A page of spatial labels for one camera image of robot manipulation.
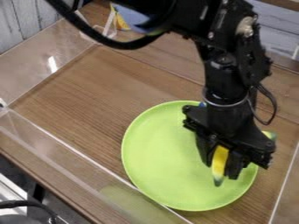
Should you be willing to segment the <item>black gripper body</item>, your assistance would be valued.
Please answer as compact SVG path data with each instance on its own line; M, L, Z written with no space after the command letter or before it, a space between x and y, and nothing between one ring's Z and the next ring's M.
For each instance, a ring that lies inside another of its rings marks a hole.
M277 135L263 131L255 123L255 114L247 101L239 105L211 105L206 108L199 103L182 107L185 116L183 127L195 135L217 135L219 144L231 151L262 151L271 154L277 152Z

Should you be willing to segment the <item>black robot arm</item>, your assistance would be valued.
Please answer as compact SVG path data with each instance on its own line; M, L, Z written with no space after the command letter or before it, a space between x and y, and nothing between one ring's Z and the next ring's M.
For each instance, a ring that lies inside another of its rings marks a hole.
M135 50L175 32L191 40L205 65L205 104L186 105L183 126L197 137L202 162L215 179L237 179L255 164L270 166L277 142L258 128L258 94L273 60L261 43L261 25L247 0L110 0L130 28L145 36L118 42L96 31L63 0L46 0L68 22L100 44Z

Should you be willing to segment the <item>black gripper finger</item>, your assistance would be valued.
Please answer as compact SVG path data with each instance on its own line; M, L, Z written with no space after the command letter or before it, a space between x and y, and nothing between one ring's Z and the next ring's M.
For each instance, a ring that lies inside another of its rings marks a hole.
M267 169L271 162L271 154L257 150L234 150L229 153L226 175L237 180L245 168L250 164Z
M197 147L201 153L201 160L209 167L211 167L213 156L218 144L219 139L217 135L205 136L197 134Z

